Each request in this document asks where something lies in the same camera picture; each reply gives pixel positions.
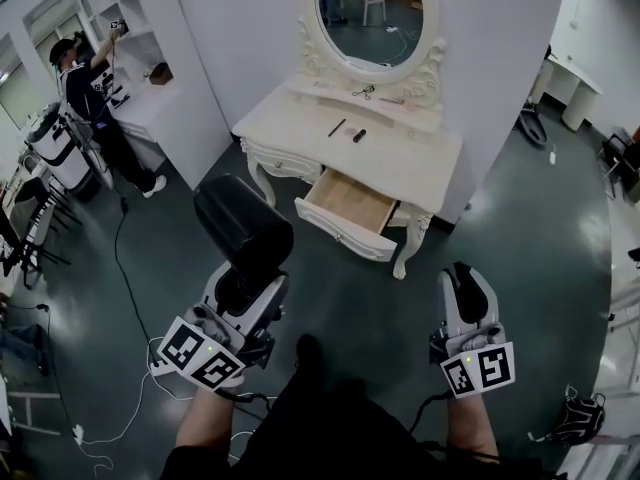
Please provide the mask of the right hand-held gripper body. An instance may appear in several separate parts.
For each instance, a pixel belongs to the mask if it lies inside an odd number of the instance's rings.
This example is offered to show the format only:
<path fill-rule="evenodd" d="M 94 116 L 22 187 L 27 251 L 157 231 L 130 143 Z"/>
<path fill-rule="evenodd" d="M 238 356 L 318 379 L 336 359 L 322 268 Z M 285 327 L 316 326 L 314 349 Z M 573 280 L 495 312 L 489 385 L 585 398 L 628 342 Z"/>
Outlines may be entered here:
<path fill-rule="evenodd" d="M 442 325 L 430 337 L 430 362 L 437 364 L 456 399 L 483 394 L 515 382 L 513 343 L 490 316 L 456 330 Z"/>

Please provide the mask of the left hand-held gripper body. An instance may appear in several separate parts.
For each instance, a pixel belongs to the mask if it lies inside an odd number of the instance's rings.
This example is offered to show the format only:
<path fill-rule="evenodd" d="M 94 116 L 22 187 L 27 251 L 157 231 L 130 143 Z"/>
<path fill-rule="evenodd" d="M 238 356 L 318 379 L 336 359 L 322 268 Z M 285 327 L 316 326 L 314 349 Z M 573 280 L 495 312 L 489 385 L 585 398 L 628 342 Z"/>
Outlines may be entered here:
<path fill-rule="evenodd" d="M 242 332 L 243 316 L 257 296 L 237 316 L 201 301 L 176 317 L 157 348 L 168 371 L 209 392 L 228 393 L 243 382 L 246 369 L 264 369 L 275 339 L 268 328 L 250 336 Z"/>

